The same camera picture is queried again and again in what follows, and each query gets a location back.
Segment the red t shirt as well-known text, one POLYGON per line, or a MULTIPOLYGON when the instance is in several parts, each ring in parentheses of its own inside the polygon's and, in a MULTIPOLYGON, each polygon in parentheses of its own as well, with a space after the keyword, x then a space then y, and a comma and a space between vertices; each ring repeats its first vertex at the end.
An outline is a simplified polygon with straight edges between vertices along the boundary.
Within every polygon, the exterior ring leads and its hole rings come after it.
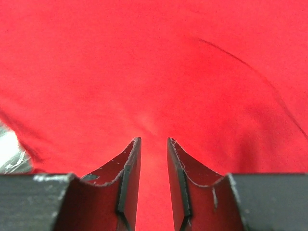
POLYGON ((174 229, 166 142, 219 174, 307 172, 305 0, 3 0, 0 119, 42 173, 142 139, 136 230, 174 229))

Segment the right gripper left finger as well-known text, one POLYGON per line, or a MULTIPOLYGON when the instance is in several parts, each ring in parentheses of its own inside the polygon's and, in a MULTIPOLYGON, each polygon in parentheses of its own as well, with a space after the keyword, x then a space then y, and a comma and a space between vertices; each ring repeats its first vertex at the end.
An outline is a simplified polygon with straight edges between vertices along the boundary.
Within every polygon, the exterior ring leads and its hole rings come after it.
POLYGON ((3 231, 132 231, 135 229, 141 138, 95 171, 12 173, 0 177, 3 231))

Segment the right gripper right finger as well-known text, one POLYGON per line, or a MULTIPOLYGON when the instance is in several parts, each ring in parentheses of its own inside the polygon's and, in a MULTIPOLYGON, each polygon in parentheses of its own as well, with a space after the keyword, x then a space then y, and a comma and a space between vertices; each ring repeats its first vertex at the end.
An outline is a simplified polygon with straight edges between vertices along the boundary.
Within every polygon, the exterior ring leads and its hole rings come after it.
POLYGON ((305 231, 307 174, 219 175, 167 140, 177 231, 305 231))

